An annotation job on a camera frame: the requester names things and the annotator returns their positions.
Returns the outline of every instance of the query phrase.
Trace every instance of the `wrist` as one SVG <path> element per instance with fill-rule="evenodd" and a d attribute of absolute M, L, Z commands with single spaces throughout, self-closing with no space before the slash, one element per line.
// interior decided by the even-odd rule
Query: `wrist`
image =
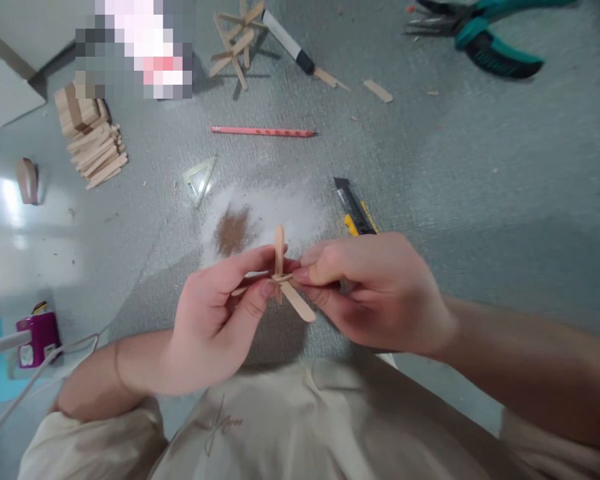
<path fill-rule="evenodd" d="M 168 394 L 167 357 L 171 332 L 144 333 L 118 342 L 116 374 L 128 392 L 140 397 Z"/>

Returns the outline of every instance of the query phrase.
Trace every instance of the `pink object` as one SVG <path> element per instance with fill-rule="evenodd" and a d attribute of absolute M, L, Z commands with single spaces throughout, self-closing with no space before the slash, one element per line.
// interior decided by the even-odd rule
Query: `pink object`
<path fill-rule="evenodd" d="M 31 342 L 18 347 L 20 368 L 40 366 L 47 355 L 60 346 L 54 312 L 41 313 L 22 319 L 16 324 L 16 330 L 31 331 Z"/>
<path fill-rule="evenodd" d="M 213 133 L 238 133 L 242 135 L 272 135 L 274 137 L 313 137 L 311 130 L 254 129 L 246 127 L 211 127 Z"/>

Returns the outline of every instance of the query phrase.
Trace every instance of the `fingernail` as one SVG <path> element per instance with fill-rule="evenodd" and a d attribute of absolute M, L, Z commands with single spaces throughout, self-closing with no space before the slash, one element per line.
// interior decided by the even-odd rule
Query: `fingernail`
<path fill-rule="evenodd" d="M 260 285 L 260 295 L 266 299 L 271 298 L 273 292 L 275 292 L 276 286 L 277 284 L 273 280 L 266 280 Z"/>
<path fill-rule="evenodd" d="M 298 268 L 293 271 L 293 278 L 299 282 L 306 282 L 309 280 L 309 269 L 306 267 Z"/>

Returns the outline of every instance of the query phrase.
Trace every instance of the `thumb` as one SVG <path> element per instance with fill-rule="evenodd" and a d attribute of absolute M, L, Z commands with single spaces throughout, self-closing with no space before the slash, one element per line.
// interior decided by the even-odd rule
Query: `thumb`
<path fill-rule="evenodd" d="M 267 309 L 269 298 L 273 295 L 276 284 L 265 279 L 254 283 L 238 303 L 233 315 L 222 328 L 222 335 L 230 342 L 240 341 L 250 345 L 258 323 Z"/>
<path fill-rule="evenodd" d="M 302 291 L 313 304 L 338 327 L 346 337 L 351 338 L 356 320 L 360 317 L 364 307 L 336 288 L 308 287 L 300 285 Z"/>

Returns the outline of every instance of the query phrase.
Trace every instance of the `pencil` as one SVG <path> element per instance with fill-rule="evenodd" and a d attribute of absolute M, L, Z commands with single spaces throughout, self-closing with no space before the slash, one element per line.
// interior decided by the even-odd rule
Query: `pencil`
<path fill-rule="evenodd" d="M 275 137 L 313 137 L 311 130 L 256 129 L 248 127 L 211 127 L 213 133 L 238 133 L 242 135 L 273 135 Z"/>

